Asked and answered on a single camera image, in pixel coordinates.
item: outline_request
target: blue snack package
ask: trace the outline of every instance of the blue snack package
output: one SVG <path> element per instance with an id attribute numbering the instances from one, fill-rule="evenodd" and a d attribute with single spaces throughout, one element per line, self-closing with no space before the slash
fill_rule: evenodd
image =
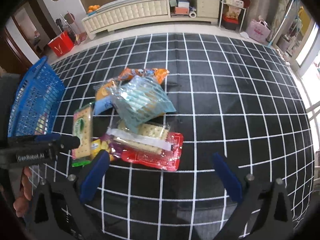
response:
<path id="1" fill-rule="evenodd" d="M 135 76 L 127 84 L 107 88 L 119 116 L 127 128 L 137 133 L 137 126 L 163 113 L 175 112 L 167 94 L 153 77 Z"/>
<path id="2" fill-rule="evenodd" d="M 103 111 L 106 111 L 112 107 L 113 105 L 111 101 L 111 96 L 107 96 L 95 102 L 93 115 L 101 114 Z"/>

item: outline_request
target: red box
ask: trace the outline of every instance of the red box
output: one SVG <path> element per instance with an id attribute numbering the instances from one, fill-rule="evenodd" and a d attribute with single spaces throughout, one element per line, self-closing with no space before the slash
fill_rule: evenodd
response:
<path id="1" fill-rule="evenodd" d="M 74 43 L 71 41 L 66 31 L 55 37 L 48 45 L 58 57 L 68 53 L 74 47 Z"/>
<path id="2" fill-rule="evenodd" d="M 174 8 L 175 14 L 189 14 L 189 8 L 183 8 L 183 7 L 175 7 Z"/>

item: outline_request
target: snack package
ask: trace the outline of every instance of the snack package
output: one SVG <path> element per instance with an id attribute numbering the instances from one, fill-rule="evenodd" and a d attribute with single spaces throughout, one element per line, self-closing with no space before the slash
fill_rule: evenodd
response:
<path id="1" fill-rule="evenodd" d="M 109 95 L 107 91 L 108 87 L 116 85 L 115 82 L 131 80 L 135 76 L 150 76 L 154 77 L 159 84 L 161 84 L 165 77 L 169 74 L 169 71 L 162 68 L 153 68 L 153 69 L 124 69 L 118 77 L 108 79 L 104 83 L 95 86 L 94 89 L 96 92 L 96 101 L 101 100 L 102 98 Z"/>
<path id="2" fill-rule="evenodd" d="M 125 162 L 167 171 L 176 171 L 179 167 L 183 135 L 170 132 L 168 125 L 144 123 L 134 134 L 121 121 L 117 128 L 108 128 L 107 134 L 114 136 L 114 143 L 110 145 Z"/>
<path id="3" fill-rule="evenodd" d="M 181 133 L 169 132 L 167 142 L 172 144 L 172 149 L 170 151 L 163 151 L 161 155 L 128 149 L 122 151 L 121 159 L 125 162 L 142 164 L 151 168 L 176 171 L 180 164 L 183 135 Z"/>
<path id="4" fill-rule="evenodd" d="M 139 125 L 137 133 L 132 133 L 122 120 L 115 129 L 108 128 L 107 134 L 113 135 L 113 141 L 138 151 L 160 155 L 163 150 L 170 150 L 167 136 L 170 127 L 159 124 L 143 123 Z"/>
<path id="5" fill-rule="evenodd" d="M 106 96 L 94 103 L 93 115 L 99 115 L 103 111 L 112 108 L 111 96 Z"/>
<path id="6" fill-rule="evenodd" d="M 106 88 L 115 85 L 115 81 L 113 79 L 108 79 L 104 84 L 100 84 L 96 87 L 94 87 L 94 89 L 97 91 L 96 92 L 96 101 L 99 101 L 103 98 L 105 98 L 106 96 L 109 95 L 109 92 L 107 91 Z"/>
<path id="7" fill-rule="evenodd" d="M 167 94 L 153 77 L 135 76 L 127 84 L 107 88 L 111 100 L 126 127 L 133 133 L 143 124 L 162 113 L 175 112 Z"/>
<path id="8" fill-rule="evenodd" d="M 104 134 L 99 139 L 91 143 L 90 160 L 92 161 L 101 150 L 106 150 L 109 153 L 111 162 L 114 161 L 116 158 L 119 158 L 120 154 L 122 153 L 122 149 L 113 149 L 111 136 L 107 134 Z"/>
<path id="9" fill-rule="evenodd" d="M 158 68 L 152 68 L 152 69 L 126 68 L 120 73 L 118 77 L 118 81 L 131 80 L 132 78 L 138 75 L 140 77 L 152 76 L 157 80 L 159 84 L 161 84 L 168 74 L 169 74 L 169 71 L 162 68 L 159 68 L 159 69 Z"/>
<path id="10" fill-rule="evenodd" d="M 78 109 L 73 114 L 72 134 L 80 139 L 78 149 L 72 149 L 72 166 L 90 163 L 92 138 L 92 103 Z"/>

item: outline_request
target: human hand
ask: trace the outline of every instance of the human hand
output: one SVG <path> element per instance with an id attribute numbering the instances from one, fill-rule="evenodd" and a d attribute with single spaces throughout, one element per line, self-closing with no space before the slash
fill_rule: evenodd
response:
<path id="1" fill-rule="evenodd" d="M 28 178 L 32 176 L 29 167 L 23 169 L 21 176 L 22 187 L 20 189 L 20 196 L 13 203 L 17 217 L 23 217 L 29 208 L 29 201 L 32 197 L 32 185 Z"/>

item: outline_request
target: red bag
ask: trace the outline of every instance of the red bag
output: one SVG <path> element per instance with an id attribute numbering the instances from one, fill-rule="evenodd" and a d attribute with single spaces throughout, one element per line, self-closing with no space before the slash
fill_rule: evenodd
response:
<path id="1" fill-rule="evenodd" d="M 58 57 L 68 53 L 74 47 L 74 43 L 71 41 L 66 31 L 51 40 L 48 45 Z"/>
<path id="2" fill-rule="evenodd" d="M 180 163 L 183 135 L 181 133 L 169 132 L 167 141 L 172 143 L 172 150 L 164 151 L 162 155 L 128 148 L 127 150 L 122 151 L 120 157 L 125 162 L 142 164 L 165 171 L 176 171 Z"/>

